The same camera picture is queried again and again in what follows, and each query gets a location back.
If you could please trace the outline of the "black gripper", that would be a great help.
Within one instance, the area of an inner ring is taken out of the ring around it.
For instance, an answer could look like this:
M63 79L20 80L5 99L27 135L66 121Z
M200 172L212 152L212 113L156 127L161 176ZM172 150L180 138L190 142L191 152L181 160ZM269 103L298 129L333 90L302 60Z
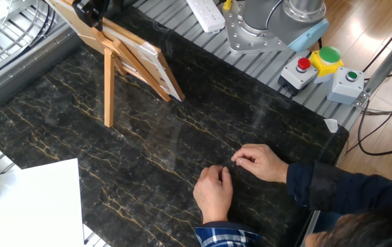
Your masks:
M102 16L111 17L121 13L136 0L74 0L72 7L87 26L102 30Z

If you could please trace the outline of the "person's left hand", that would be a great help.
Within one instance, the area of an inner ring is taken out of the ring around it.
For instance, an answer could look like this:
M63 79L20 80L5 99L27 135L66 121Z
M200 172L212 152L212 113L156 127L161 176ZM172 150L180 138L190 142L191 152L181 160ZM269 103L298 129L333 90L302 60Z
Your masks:
M201 171L193 197L202 214L202 223L227 222L233 196L227 167L212 165Z

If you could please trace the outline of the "person's right hand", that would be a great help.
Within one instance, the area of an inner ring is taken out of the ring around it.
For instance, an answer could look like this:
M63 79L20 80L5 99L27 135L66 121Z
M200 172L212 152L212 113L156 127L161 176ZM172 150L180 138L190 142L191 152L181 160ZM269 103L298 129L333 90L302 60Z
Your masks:
M289 165L268 145L245 144L232 156L231 161L263 181L286 183Z

